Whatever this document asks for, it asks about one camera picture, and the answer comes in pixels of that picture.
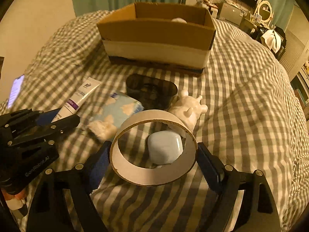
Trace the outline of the white tape roll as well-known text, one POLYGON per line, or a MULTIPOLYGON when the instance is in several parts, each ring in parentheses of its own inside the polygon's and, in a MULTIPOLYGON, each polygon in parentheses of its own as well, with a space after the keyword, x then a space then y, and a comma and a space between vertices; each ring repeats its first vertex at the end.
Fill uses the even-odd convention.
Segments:
POLYGON ((122 123, 110 147, 110 164, 118 176, 131 184, 164 185, 187 174, 194 166, 196 153, 196 139, 181 120, 169 112, 153 109, 138 112, 122 123), (152 169, 130 163, 118 146, 124 133, 146 123, 163 123, 170 128, 148 137, 150 161, 157 165, 152 169))

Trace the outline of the black chair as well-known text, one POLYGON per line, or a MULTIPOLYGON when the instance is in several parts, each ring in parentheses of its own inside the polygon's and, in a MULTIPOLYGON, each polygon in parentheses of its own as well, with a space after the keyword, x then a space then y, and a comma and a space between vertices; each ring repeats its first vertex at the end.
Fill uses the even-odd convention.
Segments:
POLYGON ((268 48, 279 61, 286 48, 286 35, 283 29, 278 26, 275 26, 273 29, 259 26, 257 33, 256 40, 268 48))

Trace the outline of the white sock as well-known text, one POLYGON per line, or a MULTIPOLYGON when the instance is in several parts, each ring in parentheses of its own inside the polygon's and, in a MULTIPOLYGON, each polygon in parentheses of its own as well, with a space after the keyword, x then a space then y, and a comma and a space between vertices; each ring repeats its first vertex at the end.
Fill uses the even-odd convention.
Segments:
POLYGON ((184 20, 184 19, 182 19, 182 18, 174 18, 174 19, 172 19, 171 20, 172 22, 175 22, 175 23, 184 23, 184 24, 186 24, 187 23, 187 21, 186 20, 184 20))

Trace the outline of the light blue earbuds case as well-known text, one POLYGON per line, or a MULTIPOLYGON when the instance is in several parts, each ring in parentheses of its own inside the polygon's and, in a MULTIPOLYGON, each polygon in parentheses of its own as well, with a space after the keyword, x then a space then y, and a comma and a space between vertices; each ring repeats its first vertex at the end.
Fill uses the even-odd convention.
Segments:
POLYGON ((171 130, 154 132, 147 146, 150 161, 156 165, 172 164, 183 152, 181 136, 171 130))

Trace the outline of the grey mini fridge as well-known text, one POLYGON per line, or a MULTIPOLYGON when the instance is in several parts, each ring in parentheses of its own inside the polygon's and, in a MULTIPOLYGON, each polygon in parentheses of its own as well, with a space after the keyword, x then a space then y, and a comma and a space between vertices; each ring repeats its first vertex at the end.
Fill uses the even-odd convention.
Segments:
POLYGON ((239 26, 243 19, 244 12, 238 7, 221 2, 218 6, 217 19, 228 21, 236 26, 239 26))

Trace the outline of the dark transparent glasses case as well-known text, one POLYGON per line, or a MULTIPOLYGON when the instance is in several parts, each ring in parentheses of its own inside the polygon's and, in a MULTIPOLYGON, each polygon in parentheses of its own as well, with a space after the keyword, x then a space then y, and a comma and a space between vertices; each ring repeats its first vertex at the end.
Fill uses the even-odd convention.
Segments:
POLYGON ((177 86, 166 80, 131 74, 126 79, 126 93, 141 102, 145 110, 169 108, 177 95, 177 86))

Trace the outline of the blue tissue pack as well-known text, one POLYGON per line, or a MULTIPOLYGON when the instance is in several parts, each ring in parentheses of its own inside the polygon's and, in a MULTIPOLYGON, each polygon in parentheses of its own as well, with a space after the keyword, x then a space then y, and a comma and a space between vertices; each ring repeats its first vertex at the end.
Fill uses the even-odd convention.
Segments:
POLYGON ((111 141, 125 120, 143 110, 144 107, 138 100, 114 91, 101 110, 90 120, 87 129, 99 141, 111 141))

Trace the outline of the white oval vanity mirror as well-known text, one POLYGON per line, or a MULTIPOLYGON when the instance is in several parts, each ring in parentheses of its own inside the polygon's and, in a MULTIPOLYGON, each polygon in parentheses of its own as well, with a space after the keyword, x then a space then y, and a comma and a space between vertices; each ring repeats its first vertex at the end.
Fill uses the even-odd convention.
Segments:
POLYGON ((260 15, 262 23, 268 23, 273 19, 273 9, 269 1, 261 1, 256 8, 256 13, 260 15))

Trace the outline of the white animal figurine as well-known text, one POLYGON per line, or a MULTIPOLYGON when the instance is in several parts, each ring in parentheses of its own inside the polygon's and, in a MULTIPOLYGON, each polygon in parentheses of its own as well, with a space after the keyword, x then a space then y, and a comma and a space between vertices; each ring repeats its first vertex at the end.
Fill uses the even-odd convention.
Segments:
POLYGON ((190 132, 193 132, 201 114, 205 114, 208 110, 207 105, 201 104, 202 99, 201 95, 194 98, 188 94, 188 90, 182 90, 178 100, 172 104, 168 112, 175 115, 190 132))

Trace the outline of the cardboard box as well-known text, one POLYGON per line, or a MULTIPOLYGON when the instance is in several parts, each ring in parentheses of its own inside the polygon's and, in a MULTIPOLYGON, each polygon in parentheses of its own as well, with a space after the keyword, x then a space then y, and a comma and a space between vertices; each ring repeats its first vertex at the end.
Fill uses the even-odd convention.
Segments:
POLYGON ((110 57, 172 64, 201 70, 210 56, 216 27, 203 7, 137 2, 97 23, 110 57), (187 21, 175 23, 182 18, 187 21))

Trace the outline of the grey checkered bed cover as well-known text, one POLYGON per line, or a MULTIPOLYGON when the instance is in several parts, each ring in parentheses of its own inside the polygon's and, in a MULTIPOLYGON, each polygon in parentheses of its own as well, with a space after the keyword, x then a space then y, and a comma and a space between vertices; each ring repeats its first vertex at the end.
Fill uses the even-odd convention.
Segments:
MULTIPOLYGON (((177 72, 112 65, 97 22, 99 10, 59 28, 25 72, 12 111, 61 107, 87 78, 101 85, 79 109, 80 124, 59 143, 57 171, 71 169, 100 148, 86 131, 113 91, 138 73, 174 82, 179 90, 202 96, 208 106, 194 136, 223 163, 238 171, 264 172, 282 231, 289 231, 308 204, 308 130, 289 77, 273 54, 238 28, 215 20, 216 36, 206 69, 198 78, 177 72)), ((197 231, 216 199, 195 165, 181 179, 144 188, 107 170, 92 200, 109 231, 197 231)))

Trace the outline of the white purple cream tube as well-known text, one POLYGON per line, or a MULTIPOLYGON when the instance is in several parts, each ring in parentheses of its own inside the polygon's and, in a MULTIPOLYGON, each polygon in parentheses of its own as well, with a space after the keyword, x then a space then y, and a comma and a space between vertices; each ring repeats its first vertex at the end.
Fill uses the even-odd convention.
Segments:
POLYGON ((80 87, 73 93, 73 95, 66 101, 62 108, 58 111, 56 116, 51 121, 56 122, 75 114, 83 105, 88 96, 99 86, 101 81, 88 77, 80 87))

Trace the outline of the smartphone with lit screen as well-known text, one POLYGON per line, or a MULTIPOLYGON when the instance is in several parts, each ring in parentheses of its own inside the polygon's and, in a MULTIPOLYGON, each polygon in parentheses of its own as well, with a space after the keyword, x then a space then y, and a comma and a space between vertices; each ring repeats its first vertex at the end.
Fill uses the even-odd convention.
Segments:
POLYGON ((17 78, 15 78, 14 82, 13 82, 13 85, 12 85, 12 88, 10 90, 10 94, 9 94, 9 98, 8 98, 8 104, 7 104, 7 108, 11 108, 12 105, 14 104, 17 96, 19 95, 20 93, 20 90, 21 90, 21 86, 23 84, 23 81, 24 81, 24 78, 25 78, 25 75, 21 75, 17 78))

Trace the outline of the white cloth on chair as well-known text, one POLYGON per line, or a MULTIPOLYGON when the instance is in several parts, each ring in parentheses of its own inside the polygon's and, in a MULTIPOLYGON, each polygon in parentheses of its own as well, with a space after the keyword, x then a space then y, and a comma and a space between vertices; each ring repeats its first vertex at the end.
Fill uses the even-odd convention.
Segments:
POLYGON ((274 30, 267 30, 261 37, 261 43, 269 50, 277 53, 281 48, 280 35, 274 30))

